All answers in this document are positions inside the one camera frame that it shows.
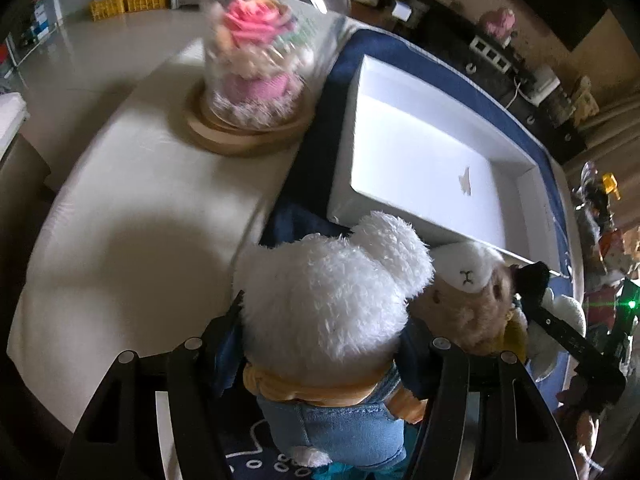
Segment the brown white plush hamster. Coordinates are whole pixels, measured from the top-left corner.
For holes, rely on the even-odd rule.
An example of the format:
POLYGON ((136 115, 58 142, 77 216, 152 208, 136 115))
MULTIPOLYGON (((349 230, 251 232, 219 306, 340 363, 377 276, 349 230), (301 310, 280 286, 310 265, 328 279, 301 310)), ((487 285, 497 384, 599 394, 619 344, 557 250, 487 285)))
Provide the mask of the brown white plush hamster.
POLYGON ((511 351, 524 362, 527 321, 514 306, 513 272, 495 249, 477 242, 431 250, 434 278, 410 301, 409 312, 432 335, 472 356, 511 351))

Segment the white plush bear denim overalls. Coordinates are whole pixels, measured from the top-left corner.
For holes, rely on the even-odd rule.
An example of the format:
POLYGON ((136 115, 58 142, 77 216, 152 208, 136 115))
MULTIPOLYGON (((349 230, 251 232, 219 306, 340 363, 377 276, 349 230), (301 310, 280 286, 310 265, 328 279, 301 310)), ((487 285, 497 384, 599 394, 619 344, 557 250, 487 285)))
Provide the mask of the white plush bear denim overalls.
POLYGON ((309 469, 387 470, 406 458, 405 426, 425 404, 402 385, 395 356, 408 304, 433 278, 413 227, 381 211, 347 236, 244 252, 233 278, 243 384, 280 452, 309 469))

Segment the white cardboard box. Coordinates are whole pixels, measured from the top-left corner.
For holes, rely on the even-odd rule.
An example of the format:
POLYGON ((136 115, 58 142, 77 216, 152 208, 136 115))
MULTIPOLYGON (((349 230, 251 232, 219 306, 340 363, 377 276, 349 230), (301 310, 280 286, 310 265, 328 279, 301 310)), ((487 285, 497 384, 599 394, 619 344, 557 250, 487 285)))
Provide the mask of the white cardboard box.
POLYGON ((453 96, 366 56, 349 86, 326 215, 356 226, 372 210, 404 218, 431 246, 476 240, 561 270, 536 162, 453 96))

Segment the navy blue printed cloth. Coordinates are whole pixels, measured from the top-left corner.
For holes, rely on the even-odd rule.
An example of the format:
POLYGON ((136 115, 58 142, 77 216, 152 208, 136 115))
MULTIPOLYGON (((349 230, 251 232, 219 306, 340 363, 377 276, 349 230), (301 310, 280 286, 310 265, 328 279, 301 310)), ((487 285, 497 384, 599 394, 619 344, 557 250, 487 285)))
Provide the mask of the navy blue printed cloth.
MULTIPOLYGON (((296 240, 301 240, 310 234, 336 237, 347 236, 352 232, 354 226, 342 226, 330 220, 326 215, 326 208, 328 208, 332 190, 349 86, 352 83, 352 78, 355 77, 360 62, 366 56, 399 68, 453 96, 471 110, 475 110, 477 114, 485 117, 488 122, 503 130, 511 141, 536 162, 547 190, 560 255, 563 249, 562 235, 566 230, 565 214, 551 162, 544 148, 501 105, 483 90, 476 88, 474 84, 471 84, 455 70, 437 62, 429 55, 413 49, 397 38, 374 32, 373 30, 360 29, 347 41, 328 78, 326 78, 314 121, 304 136, 295 162, 293 162, 281 194, 270 214, 265 229, 264 242, 260 245, 245 248, 242 254, 239 255, 236 265, 238 265, 244 252, 254 246, 273 248, 285 243, 296 242, 296 240)), ((502 252, 498 253, 502 255, 503 260, 507 266, 510 266, 512 272, 516 266, 518 268, 528 266, 528 264, 506 257, 502 252)), ((414 318, 409 312, 408 323, 401 333, 400 344, 395 356, 401 383, 409 390, 404 385, 405 336, 410 337, 413 341, 416 341, 421 336, 442 338, 450 342, 450 344, 456 345, 447 338, 433 336, 425 322, 420 318, 414 318)), ((463 352, 468 356, 472 356, 472 354, 463 352)), ((490 356, 500 356, 503 352, 491 354, 490 356)), ((421 401, 425 404, 425 415, 427 402, 425 400, 421 401)), ((410 424, 419 424, 421 426, 424 415, 418 422, 409 422, 405 426, 405 432, 410 424)), ((374 474, 389 474, 404 468, 411 460, 406 437, 405 447, 407 455, 401 463, 387 470, 371 472, 374 474)))

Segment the pink plush pig figure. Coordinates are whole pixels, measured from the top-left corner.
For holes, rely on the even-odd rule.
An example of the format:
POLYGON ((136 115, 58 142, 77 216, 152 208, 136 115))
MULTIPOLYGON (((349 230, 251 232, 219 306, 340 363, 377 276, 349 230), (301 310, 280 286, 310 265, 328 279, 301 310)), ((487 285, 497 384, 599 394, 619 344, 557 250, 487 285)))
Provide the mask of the pink plush pig figure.
POLYGON ((487 11, 480 17, 480 28, 484 33, 500 41, 510 35, 515 23, 515 14, 509 8, 487 11))

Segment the glass dome with pink rose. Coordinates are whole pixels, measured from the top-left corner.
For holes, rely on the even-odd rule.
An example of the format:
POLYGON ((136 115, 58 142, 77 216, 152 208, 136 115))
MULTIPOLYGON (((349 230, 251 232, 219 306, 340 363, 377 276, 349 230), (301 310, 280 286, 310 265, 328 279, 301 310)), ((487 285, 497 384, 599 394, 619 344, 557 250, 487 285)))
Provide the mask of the glass dome with pink rose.
POLYGON ((201 0, 204 73, 184 112, 195 141, 241 157, 298 142, 349 12, 350 0, 201 0))

